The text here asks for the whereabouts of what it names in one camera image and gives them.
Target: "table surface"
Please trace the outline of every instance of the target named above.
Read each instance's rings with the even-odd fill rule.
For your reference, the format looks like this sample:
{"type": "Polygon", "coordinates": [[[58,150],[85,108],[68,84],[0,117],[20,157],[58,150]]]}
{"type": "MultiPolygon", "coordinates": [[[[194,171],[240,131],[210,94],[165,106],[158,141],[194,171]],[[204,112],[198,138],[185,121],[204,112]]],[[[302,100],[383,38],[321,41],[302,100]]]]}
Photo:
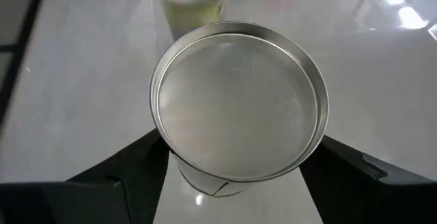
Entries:
{"type": "MultiPolygon", "coordinates": [[[[303,47],[330,96],[326,134],[437,180],[437,0],[226,0],[225,19],[303,47]]],[[[0,182],[66,180],[154,128],[171,34],[159,0],[44,0],[0,143],[0,182]]]]}

